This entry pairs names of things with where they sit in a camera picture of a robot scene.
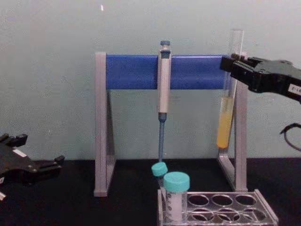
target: pipette stand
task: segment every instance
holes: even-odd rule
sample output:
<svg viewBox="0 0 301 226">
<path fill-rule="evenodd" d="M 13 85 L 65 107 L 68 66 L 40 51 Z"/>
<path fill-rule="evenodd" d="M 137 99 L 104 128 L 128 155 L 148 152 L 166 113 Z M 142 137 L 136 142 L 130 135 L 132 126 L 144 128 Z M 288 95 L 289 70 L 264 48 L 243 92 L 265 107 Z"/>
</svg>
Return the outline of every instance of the pipette stand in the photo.
<svg viewBox="0 0 301 226">
<path fill-rule="evenodd" d="M 221 55 L 172 56 L 171 89 L 222 89 Z M 158 56 L 95 55 L 95 190 L 106 197 L 115 166 L 110 89 L 157 89 Z M 246 192 L 247 87 L 237 83 L 234 105 L 235 164 L 228 149 L 218 162 L 233 191 Z"/>
</svg>

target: gray metal frame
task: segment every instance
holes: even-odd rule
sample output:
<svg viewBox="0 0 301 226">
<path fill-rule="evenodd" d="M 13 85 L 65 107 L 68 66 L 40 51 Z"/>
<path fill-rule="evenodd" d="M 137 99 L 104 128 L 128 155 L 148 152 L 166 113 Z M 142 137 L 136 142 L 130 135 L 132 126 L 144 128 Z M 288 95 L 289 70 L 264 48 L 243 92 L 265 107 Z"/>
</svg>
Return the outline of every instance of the gray metal frame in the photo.
<svg viewBox="0 0 301 226">
<path fill-rule="evenodd" d="M 246 192 L 246 104 L 247 86 L 237 83 L 233 119 L 235 131 L 235 164 L 228 149 L 219 149 L 218 162 L 232 189 Z M 95 197 L 106 197 L 114 167 L 114 139 L 110 92 L 106 89 L 106 53 L 95 55 Z"/>
<path fill-rule="evenodd" d="M 106 53 L 95 55 L 95 197 L 108 196 L 114 167 L 110 92 L 106 88 Z"/>
<path fill-rule="evenodd" d="M 220 164 L 233 191 L 247 192 L 246 186 L 246 114 L 247 114 L 247 86 L 237 81 L 234 104 L 234 135 L 235 135 L 235 163 L 229 159 L 228 148 L 219 148 L 218 163 Z"/>
</svg>

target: plastic tube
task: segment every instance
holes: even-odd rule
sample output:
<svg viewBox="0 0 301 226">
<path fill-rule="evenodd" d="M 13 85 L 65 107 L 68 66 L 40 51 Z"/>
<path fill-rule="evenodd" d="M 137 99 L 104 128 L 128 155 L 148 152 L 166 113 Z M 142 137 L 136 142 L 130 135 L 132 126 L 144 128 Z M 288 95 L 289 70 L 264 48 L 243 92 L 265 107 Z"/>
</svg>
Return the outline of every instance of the plastic tube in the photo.
<svg viewBox="0 0 301 226">
<path fill-rule="evenodd" d="M 185 223 L 187 221 L 187 191 L 190 178 L 186 173 L 171 172 L 164 176 L 166 189 L 166 217 L 169 222 Z"/>
<path fill-rule="evenodd" d="M 244 31 L 239 29 L 231 30 L 229 56 L 233 54 L 236 54 L 236 56 L 241 55 L 243 38 Z M 219 148 L 227 148 L 229 146 L 236 84 L 237 80 L 232 78 L 229 72 L 226 72 L 216 140 L 216 144 Z"/>
<path fill-rule="evenodd" d="M 165 200 L 166 192 L 165 192 L 165 188 L 163 186 L 163 178 L 164 178 L 164 175 L 168 171 L 168 168 L 167 168 L 165 162 L 157 162 L 156 164 L 154 164 L 151 167 L 151 171 L 158 181 L 161 193 Z"/>
</svg>

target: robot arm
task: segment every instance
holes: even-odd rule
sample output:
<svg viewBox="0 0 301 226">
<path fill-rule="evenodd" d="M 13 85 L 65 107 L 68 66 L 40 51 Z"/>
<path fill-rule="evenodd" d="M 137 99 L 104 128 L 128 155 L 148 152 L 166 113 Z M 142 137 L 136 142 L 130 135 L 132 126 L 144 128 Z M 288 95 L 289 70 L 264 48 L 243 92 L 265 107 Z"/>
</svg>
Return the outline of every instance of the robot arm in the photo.
<svg viewBox="0 0 301 226">
<path fill-rule="evenodd" d="M 293 67 L 289 61 L 257 57 L 245 60 L 233 54 L 231 57 L 222 57 L 220 69 L 230 72 L 231 77 L 246 84 L 252 92 L 278 93 L 301 103 L 301 69 Z M 301 151 L 301 148 L 293 145 L 286 136 L 286 132 L 294 127 L 301 128 L 301 125 L 298 123 L 288 125 L 280 134 L 284 134 L 284 139 L 289 146 Z"/>
<path fill-rule="evenodd" d="M 26 140 L 26 134 L 0 136 L 0 186 L 8 183 L 33 184 L 59 175 L 65 157 L 59 156 L 44 163 L 34 162 L 17 149 L 25 145 Z M 4 198 L 5 195 L 0 193 L 0 201 Z"/>
</svg>

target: yellow liquid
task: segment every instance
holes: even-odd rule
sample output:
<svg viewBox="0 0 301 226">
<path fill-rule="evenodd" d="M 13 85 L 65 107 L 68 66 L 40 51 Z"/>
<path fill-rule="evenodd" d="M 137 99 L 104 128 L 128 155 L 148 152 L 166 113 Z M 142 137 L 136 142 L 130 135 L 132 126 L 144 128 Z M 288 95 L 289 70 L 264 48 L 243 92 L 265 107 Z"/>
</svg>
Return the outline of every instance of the yellow liquid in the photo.
<svg viewBox="0 0 301 226">
<path fill-rule="evenodd" d="M 217 140 L 216 140 L 216 144 L 219 148 L 226 148 L 229 145 L 233 105 L 234 105 L 233 98 L 222 97 L 221 113 L 220 113 L 219 127 L 217 131 Z"/>
</svg>

